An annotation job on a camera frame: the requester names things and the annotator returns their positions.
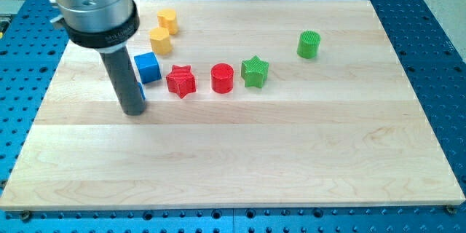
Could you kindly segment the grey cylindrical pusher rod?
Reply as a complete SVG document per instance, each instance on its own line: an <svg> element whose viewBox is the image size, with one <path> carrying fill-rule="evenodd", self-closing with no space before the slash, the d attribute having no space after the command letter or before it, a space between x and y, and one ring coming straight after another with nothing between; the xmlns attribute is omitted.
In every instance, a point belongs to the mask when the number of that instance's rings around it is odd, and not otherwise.
<svg viewBox="0 0 466 233"><path fill-rule="evenodd" d="M146 104L126 46L104 49L99 53L122 111L130 116L141 115Z"/></svg>

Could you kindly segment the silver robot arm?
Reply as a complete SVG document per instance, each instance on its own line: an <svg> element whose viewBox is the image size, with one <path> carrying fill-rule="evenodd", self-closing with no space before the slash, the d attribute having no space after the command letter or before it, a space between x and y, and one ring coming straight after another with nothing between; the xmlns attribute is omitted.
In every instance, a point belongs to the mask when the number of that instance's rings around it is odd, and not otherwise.
<svg viewBox="0 0 466 233"><path fill-rule="evenodd" d="M146 104L126 47L140 25L134 0L50 3L60 11L51 23L64 28L74 44L99 52L122 111L130 116L142 114Z"/></svg>

